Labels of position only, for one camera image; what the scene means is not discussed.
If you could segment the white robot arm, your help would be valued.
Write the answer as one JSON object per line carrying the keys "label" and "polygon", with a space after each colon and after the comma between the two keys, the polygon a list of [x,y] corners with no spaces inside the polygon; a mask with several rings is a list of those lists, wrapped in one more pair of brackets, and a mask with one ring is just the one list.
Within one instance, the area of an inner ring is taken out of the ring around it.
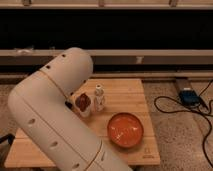
{"label": "white robot arm", "polygon": [[61,171],[132,171],[65,105],[92,72],[86,51],[67,49],[13,88],[9,110]]}

